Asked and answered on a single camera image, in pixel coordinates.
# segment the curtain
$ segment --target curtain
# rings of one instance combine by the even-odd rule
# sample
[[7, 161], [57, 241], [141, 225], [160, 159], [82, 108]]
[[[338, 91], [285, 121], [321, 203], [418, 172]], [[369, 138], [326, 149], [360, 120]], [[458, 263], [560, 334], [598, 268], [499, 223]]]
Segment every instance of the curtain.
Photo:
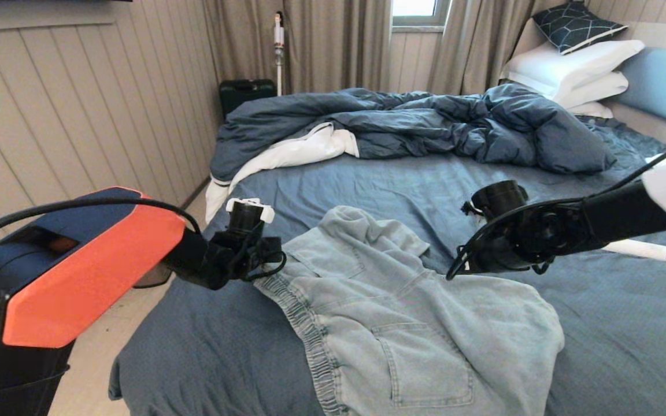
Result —
[[276, 80], [274, 13], [284, 15], [283, 91], [383, 90], [391, 0], [205, 0], [219, 81]]
[[564, 0], [452, 0], [428, 90], [482, 93], [497, 85], [526, 21]]

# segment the mattress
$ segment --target mattress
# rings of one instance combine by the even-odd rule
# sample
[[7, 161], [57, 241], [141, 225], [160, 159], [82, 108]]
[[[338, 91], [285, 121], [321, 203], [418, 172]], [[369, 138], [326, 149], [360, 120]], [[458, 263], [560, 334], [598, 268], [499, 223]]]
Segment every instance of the mattress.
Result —
[[[479, 228], [461, 211], [494, 182], [515, 179], [531, 201], [604, 189], [665, 149], [614, 120], [584, 118], [618, 159], [597, 174], [480, 164], [451, 154], [360, 160], [348, 155], [248, 177], [232, 197], [276, 210], [266, 235], [283, 242], [336, 205], [394, 218], [431, 243], [423, 263], [446, 272]], [[221, 211], [206, 235], [224, 229]], [[666, 244], [666, 232], [641, 237]], [[536, 287], [557, 310], [566, 346], [546, 414], [666, 414], [666, 263], [597, 250], [559, 258], [546, 274], [498, 274]], [[114, 362], [109, 394], [134, 415], [322, 414], [302, 342], [251, 284], [217, 292], [175, 280]]]

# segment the wooden floor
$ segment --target wooden floor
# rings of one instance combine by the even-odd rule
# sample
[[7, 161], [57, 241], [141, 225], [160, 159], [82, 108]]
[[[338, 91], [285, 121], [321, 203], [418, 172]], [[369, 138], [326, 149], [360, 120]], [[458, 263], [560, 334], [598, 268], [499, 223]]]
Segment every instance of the wooden floor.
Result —
[[[187, 211], [204, 223], [204, 193]], [[109, 369], [127, 340], [169, 289], [169, 284], [132, 289], [79, 339], [71, 353], [71, 370], [63, 376], [49, 416], [128, 416], [124, 401], [111, 401]]]

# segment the patterned pillow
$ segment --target patterned pillow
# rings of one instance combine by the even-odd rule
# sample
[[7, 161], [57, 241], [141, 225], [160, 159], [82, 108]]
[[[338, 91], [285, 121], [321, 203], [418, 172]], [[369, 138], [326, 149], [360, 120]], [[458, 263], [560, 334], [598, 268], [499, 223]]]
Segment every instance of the patterned pillow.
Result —
[[608, 40], [628, 27], [595, 16], [582, 2], [569, 2], [536, 13], [534, 21], [562, 55]]

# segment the black suitcase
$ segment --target black suitcase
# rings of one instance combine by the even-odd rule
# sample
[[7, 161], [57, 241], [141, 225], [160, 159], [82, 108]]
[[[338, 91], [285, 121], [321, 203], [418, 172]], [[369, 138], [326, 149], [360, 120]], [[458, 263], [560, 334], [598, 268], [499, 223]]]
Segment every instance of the black suitcase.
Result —
[[223, 118], [244, 102], [259, 98], [275, 97], [277, 87], [270, 79], [235, 79], [220, 83], [220, 105]]

